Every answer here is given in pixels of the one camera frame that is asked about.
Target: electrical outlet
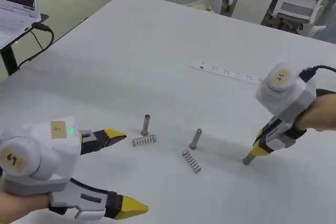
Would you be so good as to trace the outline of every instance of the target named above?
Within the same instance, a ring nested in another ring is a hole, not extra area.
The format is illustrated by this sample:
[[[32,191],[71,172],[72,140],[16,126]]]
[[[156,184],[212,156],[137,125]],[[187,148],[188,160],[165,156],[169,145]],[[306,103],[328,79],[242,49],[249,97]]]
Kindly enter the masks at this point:
[[[262,81],[262,78],[253,77],[249,74],[243,74],[238,71],[229,70],[214,64],[209,64],[205,62],[193,62],[189,65],[190,68],[205,71],[208,73],[213,73],[219,76],[233,78],[239,81],[248,82],[251,84],[258,85]]]

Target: coil spring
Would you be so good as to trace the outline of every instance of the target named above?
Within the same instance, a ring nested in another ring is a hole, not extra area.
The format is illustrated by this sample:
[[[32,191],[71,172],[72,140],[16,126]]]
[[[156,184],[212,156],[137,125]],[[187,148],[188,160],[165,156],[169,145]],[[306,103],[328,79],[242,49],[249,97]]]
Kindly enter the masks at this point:
[[[144,145],[144,144],[155,143],[155,142],[156,142],[156,136],[154,134],[132,139],[133,146]]]
[[[199,166],[199,164],[196,162],[196,160],[193,158],[188,150],[182,152],[182,156],[185,158],[185,160],[187,160],[188,164],[195,173],[199,173],[201,171],[202,168]]]
[[[256,158],[256,156],[252,155],[249,153],[244,159],[243,159],[243,164],[244,165],[250,165],[251,162]]]

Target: metal pin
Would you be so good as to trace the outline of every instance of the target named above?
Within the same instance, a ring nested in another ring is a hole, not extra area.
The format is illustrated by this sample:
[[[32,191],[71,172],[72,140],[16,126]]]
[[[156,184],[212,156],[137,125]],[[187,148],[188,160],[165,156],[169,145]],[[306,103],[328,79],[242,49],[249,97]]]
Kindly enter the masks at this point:
[[[256,158],[255,155],[252,155],[251,152],[243,159],[244,165],[250,165],[251,162]]]
[[[196,149],[197,142],[200,139],[201,133],[202,133],[202,130],[201,129],[197,129],[197,131],[196,131],[196,133],[194,135],[194,138],[193,138],[192,142],[189,145],[190,149],[192,149],[192,150]]]
[[[148,135],[148,126],[149,126],[150,118],[151,118],[150,115],[145,115],[145,119],[143,120],[142,131],[141,131],[142,136],[147,136]]]

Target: gray floor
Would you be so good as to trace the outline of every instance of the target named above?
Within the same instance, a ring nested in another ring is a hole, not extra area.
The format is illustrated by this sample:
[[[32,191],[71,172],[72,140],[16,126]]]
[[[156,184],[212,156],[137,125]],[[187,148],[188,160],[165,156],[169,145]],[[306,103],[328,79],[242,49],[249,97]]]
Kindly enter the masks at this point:
[[[45,24],[53,29],[55,39],[57,39],[110,1],[111,0],[38,0],[38,4],[40,11],[50,16]],[[49,43],[48,36],[43,36],[42,32],[36,31],[35,34],[43,47]],[[28,34],[13,46],[13,50],[17,61],[21,62],[38,52],[40,48],[32,34]],[[0,60],[0,82],[6,78],[7,72],[2,60]]]

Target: handwritten label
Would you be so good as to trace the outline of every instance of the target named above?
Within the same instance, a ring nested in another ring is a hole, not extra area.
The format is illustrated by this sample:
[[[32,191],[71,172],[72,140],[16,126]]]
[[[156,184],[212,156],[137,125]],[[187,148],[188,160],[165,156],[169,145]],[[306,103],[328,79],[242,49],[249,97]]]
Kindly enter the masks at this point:
[[[67,128],[65,121],[51,121],[51,139],[67,138]]]
[[[27,165],[27,162],[15,154],[10,148],[4,148],[2,150],[0,153],[0,161],[18,173],[21,173]]]
[[[290,72],[287,69],[280,69],[274,76],[273,84],[282,86],[286,84],[288,78],[290,78]]]

